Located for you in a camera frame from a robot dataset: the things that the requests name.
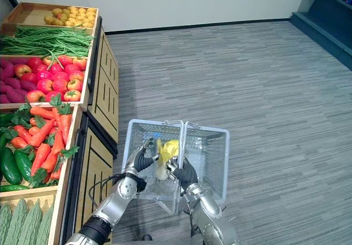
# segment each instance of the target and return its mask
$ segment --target wooden crate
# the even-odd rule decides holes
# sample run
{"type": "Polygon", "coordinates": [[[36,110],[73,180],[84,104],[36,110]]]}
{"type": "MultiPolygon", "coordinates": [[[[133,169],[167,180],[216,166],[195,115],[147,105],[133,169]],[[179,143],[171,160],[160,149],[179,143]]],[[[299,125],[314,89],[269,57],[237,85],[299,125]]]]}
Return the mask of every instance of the wooden crate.
{"type": "MultiPolygon", "coordinates": [[[[75,140],[80,127],[82,116],[81,108],[78,105],[74,105],[71,108],[73,109],[72,122],[69,130],[66,149],[69,149],[75,145],[75,140]]],[[[1,112],[11,111],[14,111],[14,109],[1,110],[1,112]]],[[[70,163],[71,159],[68,159],[63,163],[59,183],[57,186],[0,193],[0,204],[2,205],[8,203],[12,206],[12,208],[17,204],[20,198],[24,198],[26,201],[31,201],[29,206],[31,206],[33,202],[35,203],[35,201],[39,198],[44,213],[54,201],[54,212],[51,221],[48,245],[58,244],[59,241],[70,163]]]]}
{"type": "MultiPolygon", "coordinates": [[[[67,26],[57,26],[57,25],[47,25],[44,22],[44,17],[49,15],[52,16],[51,11],[55,8],[65,9],[69,5],[53,5],[53,4],[41,4],[41,3],[28,3],[21,2],[19,3],[12,12],[3,20],[3,24],[7,26],[8,30],[11,28],[11,25],[31,25],[31,26],[48,26],[48,27],[67,27],[67,26]]],[[[96,9],[96,16],[94,21],[94,27],[89,31],[91,34],[94,32],[95,27],[97,26],[97,19],[99,16],[99,9],[96,9]]]]}

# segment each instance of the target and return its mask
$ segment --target black baseboard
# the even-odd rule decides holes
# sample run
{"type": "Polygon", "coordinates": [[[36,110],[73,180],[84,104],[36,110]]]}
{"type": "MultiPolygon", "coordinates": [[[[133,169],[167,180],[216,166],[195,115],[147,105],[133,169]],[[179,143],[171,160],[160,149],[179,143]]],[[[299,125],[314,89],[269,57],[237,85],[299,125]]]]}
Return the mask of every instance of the black baseboard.
{"type": "Polygon", "coordinates": [[[194,25],[181,25],[181,26],[170,26],[170,27],[157,27],[157,28],[133,29],[133,30],[122,30],[122,31],[109,31],[109,32],[105,32],[105,34],[106,34],[106,35],[120,35],[120,34],[130,34],[130,33],[133,33],[133,32],[153,32],[153,31],[189,29],[189,28],[208,27],[208,26],[219,26],[219,25],[253,24],[253,23],[267,23],[267,22],[270,22],[270,21],[289,21],[289,20],[290,20],[290,18],[283,18],[283,19],[266,19],[266,20],[248,20],[248,21],[226,21],[226,22],[224,22],[224,23],[194,24],[194,25]]]}

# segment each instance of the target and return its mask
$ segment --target yellow fruit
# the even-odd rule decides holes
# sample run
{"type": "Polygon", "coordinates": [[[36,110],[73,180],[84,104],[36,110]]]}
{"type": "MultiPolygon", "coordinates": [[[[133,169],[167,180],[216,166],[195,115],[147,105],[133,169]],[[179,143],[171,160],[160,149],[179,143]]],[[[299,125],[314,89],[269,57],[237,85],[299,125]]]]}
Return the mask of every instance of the yellow fruit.
{"type": "Polygon", "coordinates": [[[66,14],[67,16],[70,15],[70,11],[68,9],[62,9],[62,12],[66,14]]]}
{"type": "Polygon", "coordinates": [[[75,26],[75,24],[73,23],[73,21],[66,21],[65,22],[66,26],[75,26]]]}
{"type": "Polygon", "coordinates": [[[71,9],[70,12],[71,12],[72,14],[76,14],[76,15],[78,14],[78,10],[77,10],[77,9],[71,9]]]}
{"type": "Polygon", "coordinates": [[[57,16],[59,13],[62,13],[62,10],[59,8],[55,8],[51,12],[54,16],[57,16]]]}
{"type": "Polygon", "coordinates": [[[81,26],[82,25],[82,21],[75,21],[74,25],[75,26],[81,26]]]}
{"type": "Polygon", "coordinates": [[[45,16],[44,17],[44,22],[46,23],[46,24],[52,24],[53,23],[53,21],[54,21],[54,17],[53,16],[45,16]]]}

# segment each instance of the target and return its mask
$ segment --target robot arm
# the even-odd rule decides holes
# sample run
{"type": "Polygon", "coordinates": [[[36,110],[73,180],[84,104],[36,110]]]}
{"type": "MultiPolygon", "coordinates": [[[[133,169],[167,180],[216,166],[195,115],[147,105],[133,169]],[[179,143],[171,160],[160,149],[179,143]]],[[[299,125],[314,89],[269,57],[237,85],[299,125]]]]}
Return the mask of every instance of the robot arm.
{"type": "Polygon", "coordinates": [[[105,243],[129,202],[146,186],[146,182],[137,177],[137,174],[158,159],[158,155],[153,158],[144,158],[144,153],[152,144],[152,140],[152,138],[148,139],[131,154],[125,167],[125,173],[119,175],[118,182],[112,188],[112,194],[99,205],[81,230],[71,236],[66,245],[102,245],[105,243]]]}

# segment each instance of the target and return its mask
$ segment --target wooden cabinet panel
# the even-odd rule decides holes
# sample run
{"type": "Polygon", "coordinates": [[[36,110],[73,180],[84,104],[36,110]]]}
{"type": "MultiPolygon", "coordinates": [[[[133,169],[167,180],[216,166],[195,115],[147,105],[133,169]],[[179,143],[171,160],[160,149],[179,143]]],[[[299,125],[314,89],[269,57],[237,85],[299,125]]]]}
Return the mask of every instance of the wooden cabinet panel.
{"type": "MultiPolygon", "coordinates": [[[[81,226],[88,220],[91,213],[95,210],[93,202],[88,196],[89,188],[95,183],[112,175],[113,155],[96,135],[88,128],[86,134],[86,144],[83,155],[83,166],[81,173],[81,182],[79,188],[77,215],[75,231],[78,232],[81,226]]],[[[97,204],[101,198],[104,199],[109,195],[111,181],[104,186],[101,191],[101,184],[92,190],[92,195],[97,204]]]]}

